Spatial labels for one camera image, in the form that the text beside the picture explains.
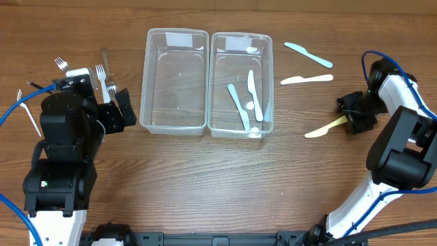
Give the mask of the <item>yellow plastic knife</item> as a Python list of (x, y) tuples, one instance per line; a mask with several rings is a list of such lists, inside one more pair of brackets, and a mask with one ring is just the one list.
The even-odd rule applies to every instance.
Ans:
[(341, 125), (341, 124), (344, 124), (344, 123), (346, 123), (347, 121), (348, 121), (347, 118), (343, 115), (343, 116), (341, 116), (340, 118), (338, 118), (337, 120), (335, 120), (335, 121), (333, 121), (333, 122), (327, 124), (326, 126), (323, 126), (323, 127), (319, 128), (319, 129), (317, 129), (317, 130), (314, 130), (314, 131), (312, 131), (312, 132), (310, 132), (310, 133), (306, 133), (306, 134), (304, 135), (304, 137), (307, 138), (307, 139), (310, 139), (310, 138), (316, 138), (316, 137), (321, 137), (321, 136), (327, 134), (327, 132), (328, 132), (331, 128), (336, 127), (336, 126), (339, 126), (339, 125)]

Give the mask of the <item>pale blue knife bottom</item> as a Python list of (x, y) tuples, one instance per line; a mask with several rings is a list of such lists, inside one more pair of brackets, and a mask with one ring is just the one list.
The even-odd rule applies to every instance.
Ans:
[(248, 113), (242, 108), (242, 105), (240, 103), (240, 99), (238, 97), (238, 93), (236, 91), (235, 85), (233, 83), (229, 83), (227, 85), (227, 89), (237, 107), (237, 110), (240, 114), (242, 123), (243, 123), (243, 127), (245, 131), (249, 131), (250, 130), (250, 121), (249, 121), (249, 115)]

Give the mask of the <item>white plastic knife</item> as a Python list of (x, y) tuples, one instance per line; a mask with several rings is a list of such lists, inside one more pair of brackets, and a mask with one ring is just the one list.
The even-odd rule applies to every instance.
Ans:
[(253, 97), (253, 106), (254, 106), (254, 112), (255, 112), (255, 119), (258, 122), (262, 122), (264, 120), (264, 116), (260, 107), (260, 103), (257, 97), (257, 92), (255, 88), (255, 80), (254, 80), (254, 72), (252, 70), (249, 70), (248, 77), (247, 77), (247, 87), (249, 93)]

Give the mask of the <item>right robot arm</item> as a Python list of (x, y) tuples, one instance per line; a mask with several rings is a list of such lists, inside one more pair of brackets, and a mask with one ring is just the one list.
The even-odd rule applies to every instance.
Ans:
[(337, 99), (349, 132), (371, 130), (381, 113), (390, 119), (368, 152), (360, 185), (310, 229), (308, 245), (358, 234), (392, 201), (423, 193), (436, 171), (436, 115), (423, 102), (416, 78), (386, 55), (363, 72), (367, 91)]

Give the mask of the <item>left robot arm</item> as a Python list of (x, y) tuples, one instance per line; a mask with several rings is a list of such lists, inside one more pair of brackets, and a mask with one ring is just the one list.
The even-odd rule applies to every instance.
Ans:
[(30, 245), (78, 245), (97, 179), (104, 136), (136, 123), (127, 89), (98, 104), (92, 90), (68, 89), (41, 104), (44, 139), (23, 181)]

